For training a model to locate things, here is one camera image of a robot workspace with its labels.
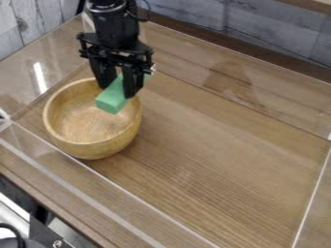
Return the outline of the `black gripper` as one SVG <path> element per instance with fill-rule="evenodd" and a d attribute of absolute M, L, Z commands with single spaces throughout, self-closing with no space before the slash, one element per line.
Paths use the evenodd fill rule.
<path fill-rule="evenodd" d="M 142 20 L 137 7 L 88 6 L 86 13 L 94 30 L 76 36 L 80 56 L 89 59 L 100 89 L 116 80 L 114 67 L 121 67 L 124 96 L 130 99 L 144 86 L 144 74 L 153 71 L 153 50 L 138 39 Z"/>

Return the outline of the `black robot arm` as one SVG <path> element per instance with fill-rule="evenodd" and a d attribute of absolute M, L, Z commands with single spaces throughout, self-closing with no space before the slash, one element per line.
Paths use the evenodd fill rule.
<path fill-rule="evenodd" d="M 144 87 L 144 77 L 152 73 L 153 49 L 140 41 L 136 0 L 88 0 L 86 12 L 94 24 L 93 32 L 80 32 L 80 56 L 89 60 L 98 87 L 105 89 L 121 69 L 122 91 L 132 98 Z"/>

